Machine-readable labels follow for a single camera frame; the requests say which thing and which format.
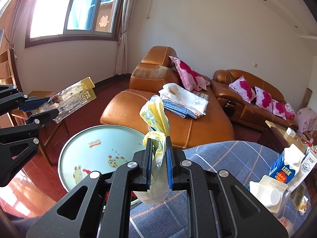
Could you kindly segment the white pure milk carton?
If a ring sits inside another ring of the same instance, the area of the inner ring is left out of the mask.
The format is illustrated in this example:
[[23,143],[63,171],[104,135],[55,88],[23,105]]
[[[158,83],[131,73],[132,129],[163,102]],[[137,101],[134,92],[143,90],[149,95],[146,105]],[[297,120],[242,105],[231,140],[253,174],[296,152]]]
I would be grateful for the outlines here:
[[292,178],[292,180],[288,183],[287,190],[289,192],[293,192],[305,180],[315,165],[316,155],[310,148],[308,148],[305,152],[305,157],[301,162],[300,169],[294,178]]

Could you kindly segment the blue plaid tablecloth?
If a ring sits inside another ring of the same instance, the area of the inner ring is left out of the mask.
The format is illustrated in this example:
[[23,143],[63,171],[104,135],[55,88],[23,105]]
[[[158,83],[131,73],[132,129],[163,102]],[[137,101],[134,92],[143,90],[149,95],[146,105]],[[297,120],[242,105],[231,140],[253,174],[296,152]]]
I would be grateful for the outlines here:
[[167,151],[171,192],[130,212],[129,237],[315,237],[312,211],[296,213],[289,191],[270,213],[249,187],[268,177],[278,153],[254,142],[225,141]]

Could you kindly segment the window with wooden frame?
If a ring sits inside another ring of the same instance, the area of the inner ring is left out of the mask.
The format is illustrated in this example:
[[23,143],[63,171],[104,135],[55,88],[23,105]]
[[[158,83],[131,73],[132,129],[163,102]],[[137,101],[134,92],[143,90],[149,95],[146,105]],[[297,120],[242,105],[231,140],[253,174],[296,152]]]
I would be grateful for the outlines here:
[[33,0],[25,46],[118,40],[123,0]]

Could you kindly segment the pink cloth covered stand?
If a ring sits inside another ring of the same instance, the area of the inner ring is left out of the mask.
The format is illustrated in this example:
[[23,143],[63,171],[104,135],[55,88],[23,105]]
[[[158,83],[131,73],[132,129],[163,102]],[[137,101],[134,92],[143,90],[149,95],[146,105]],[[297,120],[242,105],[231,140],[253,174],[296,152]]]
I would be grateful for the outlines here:
[[309,107],[301,108],[297,113],[294,121],[298,125],[298,132],[313,133],[316,131],[316,118],[317,114]]

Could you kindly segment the green seaweed packet left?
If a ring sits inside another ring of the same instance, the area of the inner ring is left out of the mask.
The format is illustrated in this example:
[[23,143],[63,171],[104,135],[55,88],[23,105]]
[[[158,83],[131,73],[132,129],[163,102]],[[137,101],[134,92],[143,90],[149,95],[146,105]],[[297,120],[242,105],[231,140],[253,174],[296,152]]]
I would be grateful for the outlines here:
[[290,200],[294,204],[300,204],[304,195],[305,195],[306,186],[304,184],[300,184],[294,191],[292,191],[290,195]]

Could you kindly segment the wooden coffee table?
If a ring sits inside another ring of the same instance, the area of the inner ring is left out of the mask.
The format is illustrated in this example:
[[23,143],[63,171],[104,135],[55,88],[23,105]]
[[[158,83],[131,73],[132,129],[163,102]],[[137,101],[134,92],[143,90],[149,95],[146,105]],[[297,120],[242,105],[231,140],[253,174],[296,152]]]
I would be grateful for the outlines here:
[[[297,135],[294,139],[284,139],[284,134],[288,127],[296,132]],[[298,125],[295,122],[290,122],[290,124],[285,127],[266,120],[263,132],[258,138],[257,143],[270,148],[279,154],[284,148],[295,144],[304,153],[308,147],[314,150],[314,147],[316,146],[316,132],[313,132],[313,134],[303,132],[303,134],[301,134],[298,132]]]

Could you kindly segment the clear gold snack wrapper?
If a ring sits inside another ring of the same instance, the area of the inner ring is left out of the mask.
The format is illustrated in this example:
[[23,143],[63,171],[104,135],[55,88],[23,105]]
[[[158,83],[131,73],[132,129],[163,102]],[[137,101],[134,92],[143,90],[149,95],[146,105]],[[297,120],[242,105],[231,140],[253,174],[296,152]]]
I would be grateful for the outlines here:
[[96,99],[94,87],[95,84],[92,82],[91,77],[86,77],[50,97],[48,102],[45,102],[34,112],[42,113],[58,109],[59,114],[53,119],[58,124],[87,103]]

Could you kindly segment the beige curtain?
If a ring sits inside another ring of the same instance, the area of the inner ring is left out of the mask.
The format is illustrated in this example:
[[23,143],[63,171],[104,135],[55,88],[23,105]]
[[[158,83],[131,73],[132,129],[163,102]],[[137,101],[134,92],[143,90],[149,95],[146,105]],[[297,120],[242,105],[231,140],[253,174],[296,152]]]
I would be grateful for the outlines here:
[[137,0],[124,0],[121,15],[121,30],[118,40],[118,53],[116,55],[115,74],[123,75],[128,72],[128,28]]

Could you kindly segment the wooden chair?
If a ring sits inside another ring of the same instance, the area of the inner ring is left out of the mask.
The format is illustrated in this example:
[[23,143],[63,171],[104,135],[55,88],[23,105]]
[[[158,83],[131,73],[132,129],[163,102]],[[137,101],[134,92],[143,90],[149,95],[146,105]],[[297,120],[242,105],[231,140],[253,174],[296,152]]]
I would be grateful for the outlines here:
[[[16,67],[16,58],[14,55],[13,48],[10,48],[3,53],[1,53],[1,69],[6,68],[9,71],[9,75],[7,77],[1,77],[1,85],[12,85],[15,86],[18,91],[22,92],[20,80],[17,73]],[[40,102],[43,102],[45,98],[53,97],[57,93],[54,91],[32,91],[28,94],[28,99],[36,98],[35,102],[27,102],[27,106],[31,106],[32,111],[20,111],[15,109],[9,113],[10,119],[13,121],[14,125],[25,124],[26,120],[32,115],[35,114],[35,106],[39,106]],[[58,123],[50,136],[46,139],[45,142],[40,139],[39,150],[42,153],[42,156],[46,160],[49,166],[52,166],[52,162],[47,154],[47,147],[51,142],[51,139],[55,136],[60,127],[64,127],[66,131],[66,136],[69,135],[68,127],[66,125],[65,120]]]

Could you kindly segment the yellow plastic wrapper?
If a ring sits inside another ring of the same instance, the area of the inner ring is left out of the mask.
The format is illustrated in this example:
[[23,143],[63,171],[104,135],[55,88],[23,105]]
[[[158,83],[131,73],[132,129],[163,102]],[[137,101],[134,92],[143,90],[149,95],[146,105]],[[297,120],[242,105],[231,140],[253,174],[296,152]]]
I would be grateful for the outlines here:
[[146,205],[159,204],[170,192],[165,153],[166,137],[170,135],[169,120],[164,112],[163,101],[158,95],[153,95],[141,108],[140,117],[148,125],[148,133],[143,138],[146,146],[148,139],[152,141],[152,167],[150,187],[146,192],[136,192],[137,198]]

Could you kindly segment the small orange juice box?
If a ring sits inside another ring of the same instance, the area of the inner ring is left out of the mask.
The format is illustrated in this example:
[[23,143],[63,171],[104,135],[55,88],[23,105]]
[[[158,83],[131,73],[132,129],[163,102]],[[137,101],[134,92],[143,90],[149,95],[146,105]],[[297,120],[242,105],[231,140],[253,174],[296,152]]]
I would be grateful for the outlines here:
[[298,206],[298,212],[300,215],[304,215],[307,209],[308,209],[308,198],[306,196],[303,196]]

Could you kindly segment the pink pillow on chaise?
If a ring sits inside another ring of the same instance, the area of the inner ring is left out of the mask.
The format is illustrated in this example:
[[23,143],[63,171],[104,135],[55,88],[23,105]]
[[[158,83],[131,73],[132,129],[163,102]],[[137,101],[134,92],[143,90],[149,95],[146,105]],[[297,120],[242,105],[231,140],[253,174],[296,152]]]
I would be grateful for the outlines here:
[[203,75],[192,70],[185,62],[177,57],[169,56],[181,78],[182,84],[187,91],[207,90],[210,82]]

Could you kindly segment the blue look carton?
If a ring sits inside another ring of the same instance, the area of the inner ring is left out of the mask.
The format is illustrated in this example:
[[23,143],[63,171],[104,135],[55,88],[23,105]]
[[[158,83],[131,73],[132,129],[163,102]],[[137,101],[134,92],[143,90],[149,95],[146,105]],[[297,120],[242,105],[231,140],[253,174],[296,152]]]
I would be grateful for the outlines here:
[[272,214],[279,212],[287,188],[287,184],[267,175],[264,175],[259,182],[250,181],[248,187],[251,194]]
[[269,176],[288,184],[298,173],[304,153],[295,145],[284,148],[270,167]]

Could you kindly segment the blue plaid folded cloth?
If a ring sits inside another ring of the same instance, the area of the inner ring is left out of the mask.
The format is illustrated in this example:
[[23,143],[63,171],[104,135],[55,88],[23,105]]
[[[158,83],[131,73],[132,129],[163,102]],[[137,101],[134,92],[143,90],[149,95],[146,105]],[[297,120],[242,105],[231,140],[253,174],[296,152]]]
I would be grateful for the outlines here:
[[197,116],[192,112],[190,111],[189,109],[175,103],[175,102],[172,102],[168,99],[163,99],[162,100],[163,102],[163,107],[164,109],[182,117],[182,118],[187,118],[187,117],[191,117],[193,119],[197,119]]

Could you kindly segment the pink blanket on sofa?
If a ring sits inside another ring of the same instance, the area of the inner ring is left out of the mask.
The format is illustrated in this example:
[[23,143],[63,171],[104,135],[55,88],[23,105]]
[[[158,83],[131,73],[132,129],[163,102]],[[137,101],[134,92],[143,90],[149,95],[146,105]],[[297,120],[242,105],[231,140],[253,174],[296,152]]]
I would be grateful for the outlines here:
[[285,104],[285,115],[288,119],[292,120],[294,120],[296,117],[296,112],[289,103]]

